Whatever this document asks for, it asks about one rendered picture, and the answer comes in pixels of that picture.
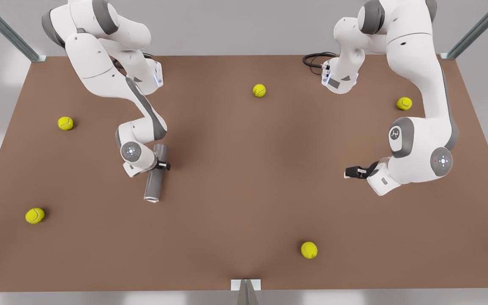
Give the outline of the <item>grey tennis ball tube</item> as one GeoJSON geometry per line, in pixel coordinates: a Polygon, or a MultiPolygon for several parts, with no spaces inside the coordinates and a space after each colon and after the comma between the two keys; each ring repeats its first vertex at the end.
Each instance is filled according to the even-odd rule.
{"type": "MultiPolygon", "coordinates": [[[[163,144],[155,144],[153,152],[158,161],[166,161],[168,147],[163,144]]],[[[149,202],[159,202],[161,194],[161,184],[163,182],[164,172],[167,170],[156,169],[155,166],[149,171],[147,179],[147,187],[145,189],[144,200],[149,202]]]]}

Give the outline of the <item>silver frame post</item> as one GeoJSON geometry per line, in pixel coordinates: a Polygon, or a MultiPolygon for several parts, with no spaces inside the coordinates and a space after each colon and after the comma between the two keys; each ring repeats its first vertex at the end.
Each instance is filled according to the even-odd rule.
{"type": "Polygon", "coordinates": [[[488,29],[488,12],[446,53],[440,53],[444,60],[455,60],[488,29]]]}
{"type": "Polygon", "coordinates": [[[237,305],[260,305],[256,290],[261,290],[260,279],[232,279],[231,290],[238,290],[237,305]]]}
{"type": "Polygon", "coordinates": [[[8,39],[32,63],[45,62],[47,56],[39,55],[25,40],[23,40],[2,17],[0,17],[0,33],[8,39]]]}

